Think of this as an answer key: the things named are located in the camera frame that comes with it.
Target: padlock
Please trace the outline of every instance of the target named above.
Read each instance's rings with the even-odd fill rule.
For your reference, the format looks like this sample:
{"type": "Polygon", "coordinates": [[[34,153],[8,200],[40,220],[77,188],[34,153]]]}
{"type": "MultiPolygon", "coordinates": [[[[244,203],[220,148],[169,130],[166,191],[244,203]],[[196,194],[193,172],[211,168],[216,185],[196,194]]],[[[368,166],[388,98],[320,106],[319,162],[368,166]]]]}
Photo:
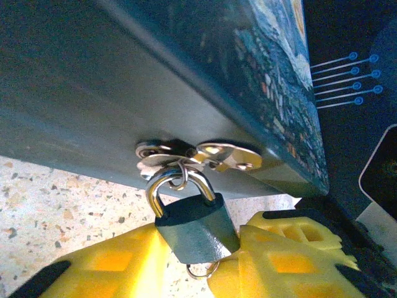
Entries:
{"type": "Polygon", "coordinates": [[[168,166],[148,181],[146,196],[156,214],[154,225],[181,263],[212,263],[238,250],[239,238],[222,195],[213,192],[208,179],[197,169],[186,169],[187,180],[201,194],[166,206],[159,197],[159,188],[181,179],[182,167],[168,166]]]}

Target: yellow plastic block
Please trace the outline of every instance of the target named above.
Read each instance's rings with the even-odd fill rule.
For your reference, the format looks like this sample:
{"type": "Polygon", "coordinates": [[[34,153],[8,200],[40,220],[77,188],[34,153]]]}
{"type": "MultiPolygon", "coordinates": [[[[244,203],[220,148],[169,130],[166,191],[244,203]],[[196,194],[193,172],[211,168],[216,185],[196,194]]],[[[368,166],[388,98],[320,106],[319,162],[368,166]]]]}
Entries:
{"type": "Polygon", "coordinates": [[[160,297],[170,249],[154,224],[56,260],[71,266],[40,298],[160,297]]]}
{"type": "Polygon", "coordinates": [[[355,259],[340,250],[337,235],[313,220],[266,220],[260,212],[241,226],[240,239],[240,250],[221,260],[208,279],[216,298],[364,297],[335,267],[357,269],[355,259]]]}

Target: blue dot graphic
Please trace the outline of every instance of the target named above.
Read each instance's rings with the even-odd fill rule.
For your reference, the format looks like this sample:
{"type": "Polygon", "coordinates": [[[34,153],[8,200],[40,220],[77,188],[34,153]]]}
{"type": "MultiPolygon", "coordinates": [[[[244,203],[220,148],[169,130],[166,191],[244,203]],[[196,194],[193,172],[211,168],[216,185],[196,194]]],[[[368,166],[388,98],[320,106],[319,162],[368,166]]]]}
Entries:
{"type": "Polygon", "coordinates": [[[357,66],[353,67],[352,70],[350,70],[350,73],[352,75],[357,75],[360,72],[360,68],[358,68],[357,66]]]}
{"type": "Polygon", "coordinates": [[[359,56],[359,54],[357,54],[357,52],[351,52],[349,54],[349,59],[350,60],[356,60],[358,56],[359,56]]]}
{"type": "Polygon", "coordinates": [[[375,63],[379,60],[379,55],[373,54],[370,56],[370,63],[375,63]]]}
{"type": "Polygon", "coordinates": [[[364,98],[362,98],[361,96],[356,97],[354,99],[354,103],[357,104],[358,106],[361,105],[364,102],[364,98]]]}
{"type": "Polygon", "coordinates": [[[375,94],[381,94],[382,91],[383,91],[383,87],[380,86],[380,85],[376,85],[376,86],[373,88],[373,92],[374,92],[375,94]]]}
{"type": "Polygon", "coordinates": [[[353,84],[353,89],[354,89],[354,90],[359,90],[359,89],[361,89],[361,87],[362,87],[362,85],[361,85],[360,82],[355,82],[355,83],[353,84]]]}
{"type": "Polygon", "coordinates": [[[371,77],[373,77],[374,79],[378,79],[381,74],[382,74],[382,72],[380,70],[373,70],[371,72],[371,77]]]}

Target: padlock shackle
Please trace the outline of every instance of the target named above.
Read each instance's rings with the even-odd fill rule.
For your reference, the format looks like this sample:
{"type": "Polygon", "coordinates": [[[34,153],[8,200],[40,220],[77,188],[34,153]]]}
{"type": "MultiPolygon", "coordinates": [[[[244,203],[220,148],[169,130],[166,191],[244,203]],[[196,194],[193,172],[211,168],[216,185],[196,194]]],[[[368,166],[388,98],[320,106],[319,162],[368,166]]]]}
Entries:
{"type": "MultiPolygon", "coordinates": [[[[212,186],[207,179],[199,170],[186,166],[187,168],[187,180],[192,181],[201,194],[204,197],[204,202],[208,205],[212,205],[215,200],[215,193],[213,192],[212,186]]],[[[180,166],[168,166],[159,170],[153,177],[148,181],[146,185],[146,198],[153,209],[156,217],[168,216],[164,212],[164,204],[159,196],[159,188],[174,179],[182,177],[182,169],[180,166]]]]}

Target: speckled floor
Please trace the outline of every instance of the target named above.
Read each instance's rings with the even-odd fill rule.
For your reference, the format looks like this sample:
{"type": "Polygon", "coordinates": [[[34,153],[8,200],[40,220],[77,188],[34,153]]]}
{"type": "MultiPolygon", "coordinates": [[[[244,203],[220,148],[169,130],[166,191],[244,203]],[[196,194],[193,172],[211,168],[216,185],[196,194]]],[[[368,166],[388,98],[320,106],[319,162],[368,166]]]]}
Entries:
{"type": "MultiPolygon", "coordinates": [[[[0,156],[0,298],[74,250],[154,220],[144,191],[0,156]]],[[[164,202],[174,201],[164,196],[164,202]]],[[[288,195],[227,201],[236,227],[260,210],[292,209],[288,195]]],[[[163,297],[213,297],[171,254],[163,297]]]]}

